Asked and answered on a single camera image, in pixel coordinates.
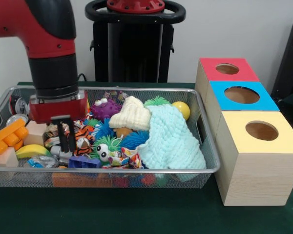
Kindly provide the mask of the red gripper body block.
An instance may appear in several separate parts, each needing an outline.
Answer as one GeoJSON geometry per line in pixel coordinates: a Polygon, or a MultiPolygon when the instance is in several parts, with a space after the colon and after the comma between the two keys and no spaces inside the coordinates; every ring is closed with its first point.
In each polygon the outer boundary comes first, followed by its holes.
{"type": "Polygon", "coordinates": [[[39,99],[32,95],[29,107],[31,119],[38,124],[50,123],[60,117],[79,120],[87,113],[87,92],[79,90],[76,95],[58,99],[39,99]]]}

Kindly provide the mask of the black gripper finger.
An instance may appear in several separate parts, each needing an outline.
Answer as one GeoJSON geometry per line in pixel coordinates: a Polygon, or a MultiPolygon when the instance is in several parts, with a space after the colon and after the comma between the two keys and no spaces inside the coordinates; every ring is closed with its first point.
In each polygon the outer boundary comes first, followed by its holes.
{"type": "Polygon", "coordinates": [[[74,128],[74,122],[72,119],[68,119],[67,125],[69,127],[69,134],[68,134],[68,144],[70,151],[76,150],[76,139],[75,139],[75,128],[74,128]]]}
{"type": "Polygon", "coordinates": [[[69,151],[69,146],[67,143],[67,138],[64,135],[63,122],[61,120],[57,120],[57,128],[58,128],[58,136],[59,136],[60,145],[61,145],[61,151],[64,153],[67,153],[69,151]]]}

